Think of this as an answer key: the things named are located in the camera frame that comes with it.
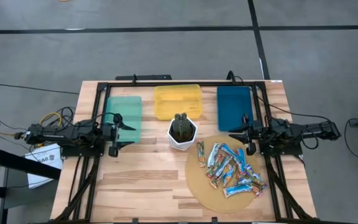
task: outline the yellow plastic bin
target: yellow plastic bin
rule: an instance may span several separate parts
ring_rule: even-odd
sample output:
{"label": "yellow plastic bin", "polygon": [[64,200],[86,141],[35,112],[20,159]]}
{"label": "yellow plastic bin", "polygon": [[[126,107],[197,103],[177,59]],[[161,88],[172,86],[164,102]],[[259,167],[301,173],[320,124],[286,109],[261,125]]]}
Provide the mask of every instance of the yellow plastic bin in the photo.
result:
{"label": "yellow plastic bin", "polygon": [[154,91],[154,113],[160,120],[171,120],[177,113],[196,119],[203,112],[199,85],[157,86]]}

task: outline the succulent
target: succulent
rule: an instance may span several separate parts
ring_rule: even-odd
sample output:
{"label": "succulent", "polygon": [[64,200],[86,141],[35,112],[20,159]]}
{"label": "succulent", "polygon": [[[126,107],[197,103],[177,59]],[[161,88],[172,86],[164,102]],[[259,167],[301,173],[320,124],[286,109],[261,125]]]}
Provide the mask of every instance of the succulent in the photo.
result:
{"label": "succulent", "polygon": [[172,122],[172,137],[177,142],[187,142],[193,137],[193,125],[187,119],[187,114],[175,114],[175,119]]}

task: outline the gray floor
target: gray floor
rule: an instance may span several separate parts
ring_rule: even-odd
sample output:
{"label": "gray floor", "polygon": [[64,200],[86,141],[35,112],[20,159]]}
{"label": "gray floor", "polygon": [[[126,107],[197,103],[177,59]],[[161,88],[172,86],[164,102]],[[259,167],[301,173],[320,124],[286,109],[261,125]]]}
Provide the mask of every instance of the gray floor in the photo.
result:
{"label": "gray floor", "polygon": [[[254,2],[261,26],[358,25],[358,1]],[[0,0],[0,29],[251,24],[247,1],[241,0]],[[343,134],[346,120],[358,116],[358,30],[261,34],[270,77],[284,81],[291,110],[327,116]],[[244,79],[262,79],[252,31],[0,35],[0,82],[11,85],[79,91],[82,80],[112,80],[116,75],[217,79],[228,70]],[[75,106],[76,99],[2,86],[0,118],[27,127],[45,113]],[[318,122],[293,118],[297,123]],[[348,138],[358,153],[358,129],[350,129]],[[25,153],[1,140],[0,147]],[[343,138],[320,141],[319,148],[304,153],[318,216],[358,223],[358,158],[347,151]],[[52,203],[48,199],[13,208],[8,223],[47,221]]]}

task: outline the round wooden board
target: round wooden board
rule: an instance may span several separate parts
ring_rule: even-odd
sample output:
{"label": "round wooden board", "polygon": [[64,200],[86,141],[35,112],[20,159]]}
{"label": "round wooden board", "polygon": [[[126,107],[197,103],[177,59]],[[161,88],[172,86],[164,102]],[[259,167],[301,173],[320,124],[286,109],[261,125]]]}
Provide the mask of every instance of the round wooden board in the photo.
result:
{"label": "round wooden board", "polygon": [[[246,152],[247,148],[247,146],[243,145],[240,141],[223,134],[207,137],[203,139],[203,141],[206,161],[216,142],[226,143],[234,152],[239,148],[243,148],[244,152]],[[259,166],[255,156],[246,155],[246,161],[256,173],[259,173]],[[246,206],[255,199],[253,192],[239,193],[226,198],[223,193],[222,182],[220,181],[218,188],[214,189],[209,184],[210,178],[206,176],[206,171],[207,167],[200,168],[198,165],[198,151],[196,144],[194,144],[188,149],[185,165],[186,182],[193,196],[205,207],[216,212],[236,212],[246,208]],[[237,179],[234,175],[227,187],[233,186],[236,181]]]}

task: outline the potted plant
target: potted plant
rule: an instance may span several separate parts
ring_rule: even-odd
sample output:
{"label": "potted plant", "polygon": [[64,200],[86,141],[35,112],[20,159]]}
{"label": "potted plant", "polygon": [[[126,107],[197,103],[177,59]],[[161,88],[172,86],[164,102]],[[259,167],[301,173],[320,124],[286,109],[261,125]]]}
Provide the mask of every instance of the potted plant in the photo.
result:
{"label": "potted plant", "polygon": [[197,126],[187,114],[175,114],[175,119],[171,120],[168,130],[171,146],[175,149],[187,150],[194,143],[196,135]]}

